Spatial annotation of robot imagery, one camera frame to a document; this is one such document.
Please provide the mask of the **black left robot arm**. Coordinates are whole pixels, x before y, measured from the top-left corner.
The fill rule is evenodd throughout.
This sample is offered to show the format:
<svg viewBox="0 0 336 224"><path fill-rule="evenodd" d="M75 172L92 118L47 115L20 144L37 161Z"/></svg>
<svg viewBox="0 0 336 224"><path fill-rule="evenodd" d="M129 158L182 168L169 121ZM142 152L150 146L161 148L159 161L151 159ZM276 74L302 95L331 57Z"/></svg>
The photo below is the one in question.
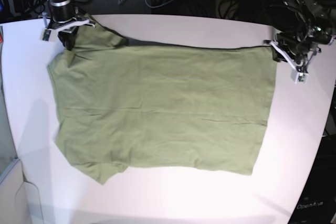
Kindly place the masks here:
<svg viewBox="0 0 336 224"><path fill-rule="evenodd" d="M283 0L283 4L265 7L284 8L294 12L298 26L275 34L266 43L276 51L275 61L286 61L300 77L308 74L308 67L320 45L331 45L335 40L335 24L328 18L326 9L316 0Z"/></svg>

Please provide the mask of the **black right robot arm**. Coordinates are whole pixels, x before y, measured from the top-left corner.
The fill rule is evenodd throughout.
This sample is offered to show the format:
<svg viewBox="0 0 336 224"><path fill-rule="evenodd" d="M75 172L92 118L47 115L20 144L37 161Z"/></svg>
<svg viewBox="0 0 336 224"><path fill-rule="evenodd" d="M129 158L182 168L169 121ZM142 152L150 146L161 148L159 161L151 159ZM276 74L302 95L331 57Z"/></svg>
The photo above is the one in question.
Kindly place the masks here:
<svg viewBox="0 0 336 224"><path fill-rule="evenodd" d="M45 29L41 40L46 42L59 39L67 50L75 46L79 27L95 27L96 23L85 17L80 6L92 3L93 0L47 0L49 16L43 12Z"/></svg>

